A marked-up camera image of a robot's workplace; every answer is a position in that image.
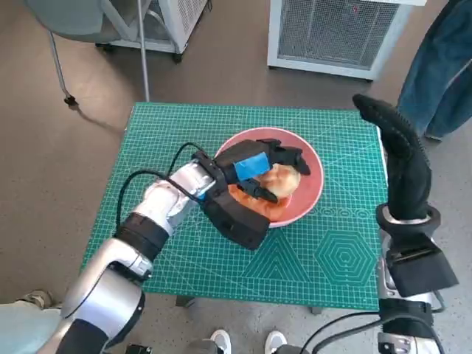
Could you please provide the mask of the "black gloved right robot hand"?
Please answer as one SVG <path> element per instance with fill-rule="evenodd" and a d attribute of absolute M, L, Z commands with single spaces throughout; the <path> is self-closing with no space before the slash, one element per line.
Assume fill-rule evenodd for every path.
<path fill-rule="evenodd" d="M 399 220 L 424 219 L 431 192 L 431 168 L 420 137 L 397 109 L 383 100 L 356 94 L 361 118 L 380 129 L 386 152 L 390 215 Z"/>

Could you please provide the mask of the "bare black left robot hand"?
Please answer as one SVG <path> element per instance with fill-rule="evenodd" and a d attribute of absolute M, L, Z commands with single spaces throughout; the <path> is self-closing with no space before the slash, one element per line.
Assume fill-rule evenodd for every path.
<path fill-rule="evenodd" d="M 302 149 L 283 146 L 277 139 L 245 139 L 219 153 L 214 162 L 228 184 L 236 184 L 251 197 L 271 203 L 278 202 L 278 197 L 263 187 L 256 177 L 269 172 L 274 164 L 290 166 L 304 176 L 310 175 Z"/>

